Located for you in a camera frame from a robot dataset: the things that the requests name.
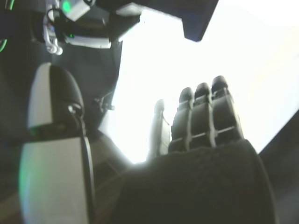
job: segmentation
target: green light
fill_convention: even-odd
[[[71,10],[71,4],[69,1],[64,1],[64,3],[62,4],[62,9],[68,13]]]

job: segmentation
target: bright light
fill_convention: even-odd
[[[70,2],[67,1],[67,0],[64,1],[63,4],[62,4],[62,9],[63,9],[66,13],[70,12],[70,10],[71,10],[71,4],[70,4]]]
[[[143,161],[156,101],[165,100],[172,123],[183,88],[223,75],[244,135],[260,152],[299,109],[299,14],[291,10],[299,6],[266,2],[261,12],[257,0],[219,1],[199,43],[183,38],[179,19],[145,12],[145,24],[124,40],[116,110],[100,130],[133,162]],[[278,12],[288,19],[275,25]]]

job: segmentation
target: cable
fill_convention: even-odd
[[[5,1],[5,9],[12,10],[13,7],[14,7],[14,0],[10,0],[10,3],[8,3],[8,2],[9,2],[9,0]],[[6,39],[2,40],[0,42],[0,52],[2,52],[4,50],[6,44],[7,44],[7,40]]]

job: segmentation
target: green cable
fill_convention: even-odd
[[[14,0],[11,0],[11,1],[10,1],[10,4],[9,4],[9,6],[8,6],[8,9],[9,9],[9,10],[12,10],[13,7],[14,7]],[[0,43],[0,52],[2,52],[2,51],[4,50],[6,44],[7,44],[7,40],[6,40],[6,39],[3,40],[3,41]]]

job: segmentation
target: green led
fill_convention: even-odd
[[[71,10],[71,4],[69,1],[64,1],[62,4],[62,9],[68,13]]]

